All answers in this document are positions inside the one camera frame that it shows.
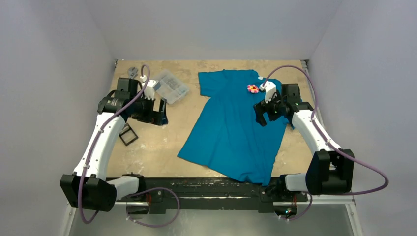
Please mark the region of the blue t-shirt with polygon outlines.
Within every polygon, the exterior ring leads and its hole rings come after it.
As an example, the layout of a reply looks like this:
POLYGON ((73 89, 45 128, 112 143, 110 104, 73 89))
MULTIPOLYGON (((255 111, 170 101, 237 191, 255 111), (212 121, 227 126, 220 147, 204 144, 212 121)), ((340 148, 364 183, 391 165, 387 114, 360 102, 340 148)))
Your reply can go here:
POLYGON ((261 126, 254 105, 263 93, 255 70, 198 73, 200 94, 208 98, 178 157, 229 178, 268 185, 288 124, 285 118, 261 126))

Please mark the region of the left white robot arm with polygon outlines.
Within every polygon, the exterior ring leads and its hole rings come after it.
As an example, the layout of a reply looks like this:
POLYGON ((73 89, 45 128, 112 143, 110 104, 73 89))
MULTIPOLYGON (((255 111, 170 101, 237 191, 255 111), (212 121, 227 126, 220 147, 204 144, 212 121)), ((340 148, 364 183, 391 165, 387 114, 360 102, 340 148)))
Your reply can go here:
POLYGON ((107 180, 107 169, 116 141, 129 118, 153 125, 166 125, 166 100, 154 110, 155 80, 119 78, 117 88, 98 104, 98 115, 87 149, 73 172, 63 175, 60 187, 74 208, 109 212, 117 200, 129 196, 145 198, 145 181, 140 174, 124 174, 107 180))

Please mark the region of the pink flower brooch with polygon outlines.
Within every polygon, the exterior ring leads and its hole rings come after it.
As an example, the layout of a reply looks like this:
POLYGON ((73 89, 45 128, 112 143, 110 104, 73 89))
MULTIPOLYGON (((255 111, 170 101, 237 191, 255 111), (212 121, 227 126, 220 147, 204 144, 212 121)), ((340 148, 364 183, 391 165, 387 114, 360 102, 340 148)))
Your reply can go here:
POLYGON ((252 94, 257 94, 260 90, 255 84, 250 84, 247 85, 247 91, 252 94))

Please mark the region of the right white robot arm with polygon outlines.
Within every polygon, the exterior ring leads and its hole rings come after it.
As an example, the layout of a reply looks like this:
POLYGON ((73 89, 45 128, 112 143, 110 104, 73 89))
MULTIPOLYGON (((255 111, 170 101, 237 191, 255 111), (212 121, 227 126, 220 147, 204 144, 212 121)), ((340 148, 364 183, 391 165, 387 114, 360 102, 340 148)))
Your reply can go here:
POLYGON ((313 115, 313 107, 303 102, 298 84, 283 84, 279 92, 272 82, 259 86, 265 94, 264 100, 254 105, 256 122, 266 126, 264 114, 270 121, 286 118, 307 143, 312 159, 306 173, 281 175, 276 187, 277 196, 290 199, 295 192, 309 192, 312 195, 338 195, 351 190, 354 163, 344 157, 352 156, 349 149, 330 144, 330 136, 319 131, 321 127, 313 115))

